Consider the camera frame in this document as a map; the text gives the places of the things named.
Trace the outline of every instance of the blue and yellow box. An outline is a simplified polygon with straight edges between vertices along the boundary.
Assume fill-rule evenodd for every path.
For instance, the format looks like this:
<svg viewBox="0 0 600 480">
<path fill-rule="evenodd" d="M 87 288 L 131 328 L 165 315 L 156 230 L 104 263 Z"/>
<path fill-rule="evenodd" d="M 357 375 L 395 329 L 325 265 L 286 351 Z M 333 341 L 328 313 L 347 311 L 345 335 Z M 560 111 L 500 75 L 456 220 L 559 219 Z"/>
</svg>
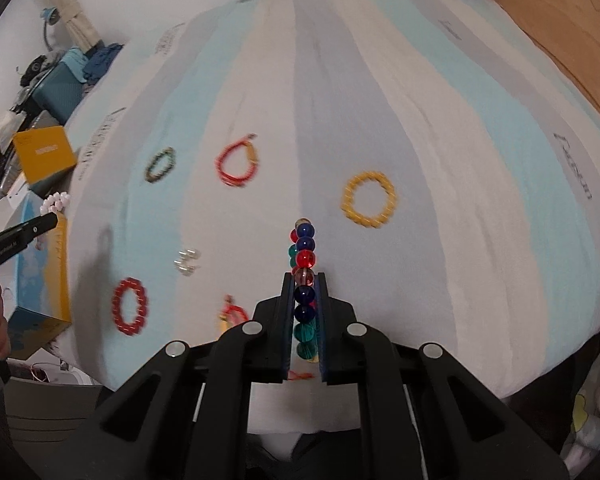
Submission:
<svg viewBox="0 0 600 480">
<path fill-rule="evenodd" d="M 12 217 L 13 224 L 40 214 L 42 199 L 29 192 Z M 5 294 L 13 313 L 9 318 L 11 358 L 26 360 L 71 325 L 66 273 L 66 218 L 58 213 L 55 229 L 39 236 L 12 258 L 11 294 Z"/>
</svg>

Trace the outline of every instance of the red string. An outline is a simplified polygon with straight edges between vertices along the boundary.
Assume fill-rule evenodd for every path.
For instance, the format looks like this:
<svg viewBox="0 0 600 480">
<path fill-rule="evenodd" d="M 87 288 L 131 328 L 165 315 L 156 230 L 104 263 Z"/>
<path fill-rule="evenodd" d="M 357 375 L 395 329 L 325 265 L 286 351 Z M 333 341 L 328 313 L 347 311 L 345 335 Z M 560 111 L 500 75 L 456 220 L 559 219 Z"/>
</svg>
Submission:
<svg viewBox="0 0 600 480">
<path fill-rule="evenodd" d="M 293 370 L 289 370 L 289 375 L 286 378 L 287 381 L 306 381 L 308 379 L 313 379 L 315 376 L 313 374 L 304 372 L 301 374 L 296 373 Z"/>
<path fill-rule="evenodd" d="M 229 144 L 224 150 L 222 150 L 222 153 L 218 155 L 218 158 L 216 158 L 216 171 L 218 172 L 218 176 L 220 177 L 220 180 L 222 180 L 228 186 L 242 187 L 246 182 L 251 180 L 256 174 L 256 171 L 258 171 L 258 156 L 253 144 L 249 142 L 251 139 L 255 139 L 255 137 L 256 134 L 249 134 L 233 144 Z M 246 173 L 244 173 L 244 175 L 235 176 L 225 172 L 222 167 L 224 166 L 224 160 L 227 158 L 227 156 L 240 146 L 247 148 L 249 169 L 246 171 Z"/>
</svg>

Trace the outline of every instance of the bed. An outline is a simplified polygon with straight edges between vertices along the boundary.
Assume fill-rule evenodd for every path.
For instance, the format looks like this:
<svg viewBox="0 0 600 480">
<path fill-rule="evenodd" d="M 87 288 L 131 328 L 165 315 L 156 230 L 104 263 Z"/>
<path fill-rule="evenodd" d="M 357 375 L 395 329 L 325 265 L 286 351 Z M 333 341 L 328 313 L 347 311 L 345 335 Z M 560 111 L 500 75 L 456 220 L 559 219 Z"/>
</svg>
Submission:
<svg viewBox="0 0 600 480">
<path fill-rule="evenodd" d="M 74 327 L 57 351 L 116 389 L 170 340 L 220 335 L 280 293 L 297 218 L 315 225 L 332 296 L 393 341 L 437 341 L 498 396 L 600 329 L 600 115 L 491 0 L 249 0 L 131 41 L 70 122 Z M 243 187 L 216 158 L 256 134 Z M 165 148 L 174 167 L 148 182 Z M 238 153 L 228 161 L 241 173 Z M 397 207 L 378 229 L 341 210 L 378 171 Z M 356 208 L 374 214 L 381 188 Z M 174 260 L 200 254 L 186 276 Z M 146 325 L 116 329 L 127 276 Z M 123 317 L 136 301 L 123 297 Z M 292 358 L 299 376 L 317 364 Z M 250 431 L 358 425 L 354 389 L 256 385 Z"/>
</svg>

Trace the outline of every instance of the metal screw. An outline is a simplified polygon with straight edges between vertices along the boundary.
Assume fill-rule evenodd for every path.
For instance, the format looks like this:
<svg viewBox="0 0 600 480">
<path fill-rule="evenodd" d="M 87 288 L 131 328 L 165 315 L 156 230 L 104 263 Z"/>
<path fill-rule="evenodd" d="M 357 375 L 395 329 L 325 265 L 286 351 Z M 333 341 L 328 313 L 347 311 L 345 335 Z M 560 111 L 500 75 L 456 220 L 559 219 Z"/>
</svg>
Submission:
<svg viewBox="0 0 600 480">
<path fill-rule="evenodd" d="M 169 357 L 178 357 L 179 355 L 182 355 L 186 349 L 187 348 L 182 341 L 171 341 L 164 351 L 167 352 Z"/>
<path fill-rule="evenodd" d="M 262 325 L 260 323 L 258 323 L 257 321 L 247 321 L 243 326 L 242 326 L 242 331 L 246 334 L 246 335 L 255 335 L 255 334 L 259 334 L 260 331 L 262 330 Z"/>
<path fill-rule="evenodd" d="M 439 357 L 442 357 L 442 348 L 435 343 L 428 343 L 422 349 L 422 353 L 429 359 L 438 359 Z"/>
<path fill-rule="evenodd" d="M 362 323 L 351 323 L 347 326 L 347 332 L 349 332 L 349 335 L 361 337 L 366 334 L 366 326 Z"/>
</svg>

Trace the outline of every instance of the tissue box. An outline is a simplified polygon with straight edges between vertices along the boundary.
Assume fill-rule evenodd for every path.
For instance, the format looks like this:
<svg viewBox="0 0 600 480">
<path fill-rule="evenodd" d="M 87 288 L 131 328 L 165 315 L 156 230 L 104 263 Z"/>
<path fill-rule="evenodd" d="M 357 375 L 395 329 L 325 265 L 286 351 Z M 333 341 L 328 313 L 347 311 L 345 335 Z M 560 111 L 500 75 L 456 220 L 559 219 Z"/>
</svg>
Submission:
<svg viewBox="0 0 600 480">
<path fill-rule="evenodd" d="M 78 163 L 62 126 L 18 132 L 13 145 L 29 189 L 40 196 Z"/>
<path fill-rule="evenodd" d="M 41 205 L 40 197 L 27 193 L 12 217 L 12 224 L 38 216 Z M 55 229 L 36 238 L 5 266 L 0 272 L 0 284 L 5 313 L 13 311 L 8 325 L 10 357 L 26 360 L 71 325 L 65 216 L 58 214 Z"/>
</svg>

